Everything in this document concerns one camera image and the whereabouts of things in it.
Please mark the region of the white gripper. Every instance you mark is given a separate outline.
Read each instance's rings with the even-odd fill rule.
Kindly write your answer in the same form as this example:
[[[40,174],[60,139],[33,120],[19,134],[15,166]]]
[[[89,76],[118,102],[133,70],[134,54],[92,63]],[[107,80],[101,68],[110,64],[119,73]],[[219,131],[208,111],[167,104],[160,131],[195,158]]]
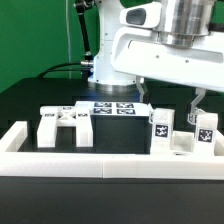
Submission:
[[[123,27],[113,41],[111,64],[116,71],[137,76],[141,103],[149,101],[143,77],[198,87],[190,105],[190,115],[195,115],[205,89],[224,92],[224,33],[211,32],[196,38],[191,48],[179,48],[156,42],[151,30]]]

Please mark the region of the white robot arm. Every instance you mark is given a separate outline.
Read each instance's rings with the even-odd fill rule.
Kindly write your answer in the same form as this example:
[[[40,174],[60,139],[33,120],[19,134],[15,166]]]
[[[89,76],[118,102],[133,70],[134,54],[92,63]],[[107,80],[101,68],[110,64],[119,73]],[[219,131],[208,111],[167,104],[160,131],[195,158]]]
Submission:
[[[85,58],[94,68],[91,83],[122,87],[142,78],[192,86],[197,98],[207,90],[224,92],[224,25],[211,22],[217,0],[153,0],[126,8],[120,0],[75,0],[81,30],[84,13],[96,7],[100,49]]]

